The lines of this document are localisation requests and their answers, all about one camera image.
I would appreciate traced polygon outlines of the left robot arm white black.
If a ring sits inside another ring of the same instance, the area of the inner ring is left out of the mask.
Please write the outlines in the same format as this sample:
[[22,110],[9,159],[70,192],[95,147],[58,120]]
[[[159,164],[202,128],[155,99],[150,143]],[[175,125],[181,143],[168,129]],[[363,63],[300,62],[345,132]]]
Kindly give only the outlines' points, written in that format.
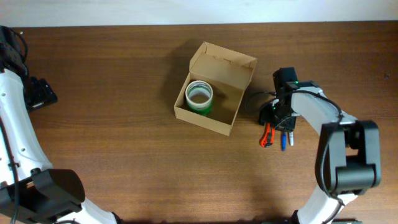
[[56,169],[29,113],[57,102],[45,79],[29,74],[26,41],[1,27],[1,214],[11,223],[123,223],[87,199],[77,173]]

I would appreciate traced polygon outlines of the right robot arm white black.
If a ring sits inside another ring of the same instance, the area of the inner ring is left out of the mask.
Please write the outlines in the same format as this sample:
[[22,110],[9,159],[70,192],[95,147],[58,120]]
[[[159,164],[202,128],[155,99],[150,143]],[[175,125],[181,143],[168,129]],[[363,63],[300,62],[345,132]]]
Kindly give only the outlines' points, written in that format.
[[345,113],[314,81],[299,81],[292,67],[275,71],[273,81],[273,99],[259,109],[259,144],[272,146],[276,131],[291,133],[298,116],[319,135],[317,186],[286,222],[334,223],[347,204],[381,183],[379,128]]

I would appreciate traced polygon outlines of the orange utility knife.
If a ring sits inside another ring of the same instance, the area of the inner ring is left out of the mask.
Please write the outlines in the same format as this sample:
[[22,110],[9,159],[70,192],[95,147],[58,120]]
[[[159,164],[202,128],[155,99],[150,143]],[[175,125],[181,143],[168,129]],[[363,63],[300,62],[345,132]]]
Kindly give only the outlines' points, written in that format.
[[265,125],[265,130],[262,138],[259,141],[262,147],[271,147],[274,143],[275,128],[270,123]]

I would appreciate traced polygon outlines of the beige masking tape roll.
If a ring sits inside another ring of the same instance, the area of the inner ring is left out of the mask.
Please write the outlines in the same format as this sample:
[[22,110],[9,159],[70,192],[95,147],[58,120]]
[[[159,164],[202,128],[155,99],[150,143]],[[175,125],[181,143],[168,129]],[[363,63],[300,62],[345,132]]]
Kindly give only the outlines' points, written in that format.
[[204,107],[206,102],[213,101],[213,89],[207,82],[197,80],[188,84],[185,90],[187,102]]

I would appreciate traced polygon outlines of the brown cardboard box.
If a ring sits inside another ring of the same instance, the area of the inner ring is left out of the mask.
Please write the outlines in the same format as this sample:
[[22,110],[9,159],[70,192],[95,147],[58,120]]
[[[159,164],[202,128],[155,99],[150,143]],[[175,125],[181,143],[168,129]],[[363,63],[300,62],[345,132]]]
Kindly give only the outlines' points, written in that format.
[[[189,63],[189,73],[174,104],[177,119],[229,136],[257,58],[204,42]],[[207,116],[190,110],[185,98],[189,83],[201,80],[213,89],[213,107]]]

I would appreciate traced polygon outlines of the blue pen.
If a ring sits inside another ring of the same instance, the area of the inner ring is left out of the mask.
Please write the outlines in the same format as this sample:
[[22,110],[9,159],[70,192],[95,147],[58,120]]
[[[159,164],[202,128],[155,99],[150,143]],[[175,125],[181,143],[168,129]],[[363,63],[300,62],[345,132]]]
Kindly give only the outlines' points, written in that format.
[[281,149],[282,151],[285,151],[287,147],[287,134],[286,132],[282,133],[282,137],[281,137]]

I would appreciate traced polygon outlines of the green tape roll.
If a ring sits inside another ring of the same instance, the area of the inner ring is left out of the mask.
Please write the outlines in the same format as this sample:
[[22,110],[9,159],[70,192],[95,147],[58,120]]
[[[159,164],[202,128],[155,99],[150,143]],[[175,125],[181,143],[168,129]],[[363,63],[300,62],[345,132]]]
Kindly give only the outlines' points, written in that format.
[[213,102],[212,101],[206,102],[204,107],[198,107],[197,105],[194,105],[192,102],[189,101],[187,102],[187,105],[192,112],[203,116],[207,116],[213,107]]

